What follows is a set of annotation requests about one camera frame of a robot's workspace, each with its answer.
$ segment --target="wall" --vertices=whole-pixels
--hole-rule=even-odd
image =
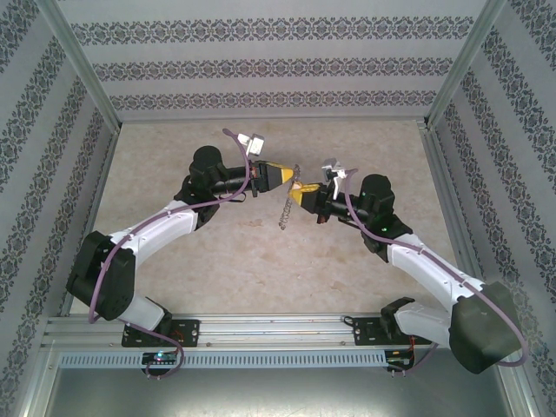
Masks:
[[[37,6],[0,2],[0,416],[57,315],[113,135]]]
[[[129,121],[424,116],[484,2],[59,5]]]
[[[436,126],[483,275],[512,291],[531,347],[527,375],[550,414],[556,414],[554,5],[505,4]]]

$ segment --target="speckled floor surface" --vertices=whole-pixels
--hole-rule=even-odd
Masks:
[[[336,157],[365,175],[387,175],[397,215],[430,248],[453,262],[446,225],[414,122],[246,120],[126,124],[96,218],[110,233],[153,214],[179,190],[192,156],[213,144],[224,164],[242,158],[222,128],[265,136],[260,158],[301,165],[303,182],[319,182],[321,163]],[[293,206],[278,227],[287,186],[224,204],[197,232],[152,255],[137,272],[136,290],[173,313],[278,314],[376,312],[404,295],[436,306],[410,276],[370,254],[360,234],[335,219],[317,225]],[[72,313],[86,307],[74,302]]]

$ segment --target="metal chain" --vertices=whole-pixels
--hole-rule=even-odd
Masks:
[[[288,198],[286,199],[286,204],[284,204],[284,210],[282,210],[281,212],[281,216],[280,216],[280,221],[278,222],[278,225],[280,226],[280,228],[282,230],[286,229],[286,224],[288,223],[288,219],[289,219],[289,212],[292,209],[292,204],[294,203],[294,201],[289,198],[289,192],[291,191],[292,187],[294,186],[294,182],[299,181],[301,179],[301,169],[299,167],[299,165],[295,164],[294,166],[294,176],[291,179],[291,182],[289,184],[289,188],[288,188]]]

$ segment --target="purple cable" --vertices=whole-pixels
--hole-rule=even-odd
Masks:
[[[520,330],[517,328],[517,326],[515,324],[513,324],[513,321],[507,316],[507,314],[504,313],[488,297],[486,297],[483,293],[481,293],[473,285],[466,282],[465,279],[463,279],[458,274],[456,274],[452,269],[450,269],[448,266],[446,266],[444,264],[444,262],[442,262],[440,259],[438,259],[436,256],[434,256],[430,252],[427,252],[426,250],[421,250],[421,248],[419,248],[415,245],[412,245],[410,243],[398,242],[398,241],[395,241],[395,240],[392,240],[392,239],[387,239],[386,237],[381,237],[381,236],[375,235],[375,234],[369,232],[367,230],[367,228],[365,228],[365,226],[363,225],[361,220],[359,220],[359,217],[357,217],[357,214],[355,213],[355,210],[354,210],[354,206],[352,205],[351,199],[349,198],[349,182],[351,180],[352,175],[355,174],[356,172],[357,172],[357,169],[350,169],[349,171],[346,171],[347,176],[346,176],[346,189],[345,189],[346,193],[345,194],[346,194],[347,210],[349,211],[349,214],[354,219],[354,222],[361,229],[361,232],[363,232],[365,235],[367,235],[371,239],[374,239],[378,242],[387,243],[388,245],[402,246],[403,248],[408,248],[408,249],[414,250],[415,252],[418,252],[418,253],[426,256],[428,259],[433,261],[437,266],[439,266],[442,270],[444,270],[446,273],[448,273],[450,276],[452,276],[457,282],[460,283],[461,286],[467,288],[472,293],[477,295],[483,302],[485,302],[487,304],[488,307],[490,307],[492,310],[494,310],[494,313],[496,313],[507,324],[508,327],[510,327],[512,329],[513,333],[515,334],[515,336],[520,341],[521,357],[514,362],[500,361],[500,362],[497,363],[497,365],[499,365],[501,367],[518,367],[520,365],[523,365],[525,363],[525,361],[527,360],[527,356],[529,355],[529,345],[527,345],[525,337],[523,337],[523,334],[520,332]]]
[[[106,275],[106,271],[108,270],[110,263],[112,262],[112,259],[114,258],[116,252],[123,246],[123,244],[129,240],[129,238],[138,233],[139,231],[141,231],[143,228],[147,227],[148,225],[150,225],[153,222],[156,222],[159,219],[162,219],[163,217],[166,217],[167,215],[173,215],[175,213],[180,213],[182,211],[186,211],[186,210],[192,210],[192,209],[198,209],[201,207],[208,207],[208,206],[214,206],[216,204],[222,204],[223,202],[229,202],[230,200],[234,200],[238,195],[240,195],[243,190],[248,186],[249,181],[250,181],[250,172],[249,172],[249,159],[247,158],[247,154],[245,152],[245,150],[243,149],[243,145],[240,143],[239,139],[237,138],[237,135],[232,133],[230,130],[228,129],[223,129],[222,133],[226,136],[230,136],[235,144],[238,146],[238,148],[240,149],[242,156],[243,156],[243,162],[245,163],[245,179],[243,180],[243,184],[242,186],[234,192],[234,194],[219,199],[219,200],[215,200],[212,202],[200,202],[198,204],[193,204],[190,206],[185,206],[185,207],[180,207],[180,208],[174,208],[173,210],[170,210],[169,212],[164,212],[161,213],[159,215],[156,215],[154,217],[151,217],[147,220],[145,220],[144,222],[140,223],[136,228],[134,228],[133,230],[131,230],[127,235],[125,235],[110,251],[110,253],[108,254],[108,256],[106,257],[106,260],[104,261],[103,266],[101,267],[101,272],[98,275],[98,278],[96,280],[96,285],[95,285],[95,290],[93,291],[93,296],[90,300],[90,307],[89,307],[89,323],[94,323],[96,322],[99,318],[100,315],[95,316],[95,310],[96,310],[96,303],[98,302],[98,295],[100,294],[101,291],[101,287],[103,285],[103,281],[104,281],[104,276]],[[157,377],[157,379],[161,379],[161,378],[165,378],[166,376],[170,376],[171,374],[173,374],[174,372],[177,371],[177,369],[180,368],[180,366],[183,364],[183,359],[184,359],[184,355],[185,353],[183,352],[182,346],[177,342],[174,341],[173,339],[166,337],[162,334],[158,334],[155,332],[152,332],[150,330],[147,330],[146,328],[142,328],[141,326],[137,326],[133,323],[129,324],[131,327],[136,328],[138,330],[141,330],[142,332],[146,333],[146,334],[150,334],[153,335],[155,337],[158,337],[160,339],[163,339],[165,341],[169,341],[170,343],[174,344],[177,346],[179,352],[180,352],[180,363],[172,368],[170,371],[168,371],[165,375],[162,375],[161,377]],[[150,377],[151,375],[149,374],[149,366],[147,366],[147,376]]]

